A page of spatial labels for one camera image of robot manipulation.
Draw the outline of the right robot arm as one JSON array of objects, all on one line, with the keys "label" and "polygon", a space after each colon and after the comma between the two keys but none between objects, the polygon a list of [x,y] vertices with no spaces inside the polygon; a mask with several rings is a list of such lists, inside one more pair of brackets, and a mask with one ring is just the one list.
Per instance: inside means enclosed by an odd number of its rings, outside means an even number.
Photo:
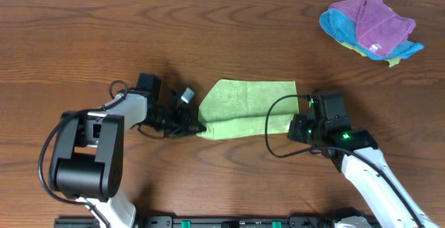
[{"label": "right robot arm", "polygon": [[333,162],[358,190],[381,227],[436,227],[391,171],[377,141],[352,128],[339,91],[304,95],[309,113],[296,114],[288,138],[306,143]]}]

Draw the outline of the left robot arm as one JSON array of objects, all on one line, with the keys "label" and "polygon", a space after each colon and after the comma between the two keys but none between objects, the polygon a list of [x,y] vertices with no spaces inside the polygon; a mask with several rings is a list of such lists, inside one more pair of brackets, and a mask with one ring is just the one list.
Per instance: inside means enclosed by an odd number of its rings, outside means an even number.
[{"label": "left robot arm", "polygon": [[205,131],[188,105],[194,92],[171,93],[171,102],[159,106],[161,80],[142,73],[136,86],[113,81],[111,100],[99,108],[67,111],[44,146],[54,144],[48,176],[40,183],[55,200],[85,206],[92,218],[57,218],[55,227],[139,227],[138,211],[120,189],[124,135],[149,126],[163,138],[175,139]]}]

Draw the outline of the green microfiber cloth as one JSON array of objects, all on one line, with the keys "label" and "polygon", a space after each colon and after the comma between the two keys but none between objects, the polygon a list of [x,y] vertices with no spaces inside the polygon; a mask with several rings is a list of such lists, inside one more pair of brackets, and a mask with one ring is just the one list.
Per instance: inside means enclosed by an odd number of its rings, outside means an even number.
[{"label": "green microfiber cloth", "polygon": [[199,121],[207,128],[198,136],[228,140],[286,133],[299,112],[294,81],[236,81],[221,79],[199,106]]}]

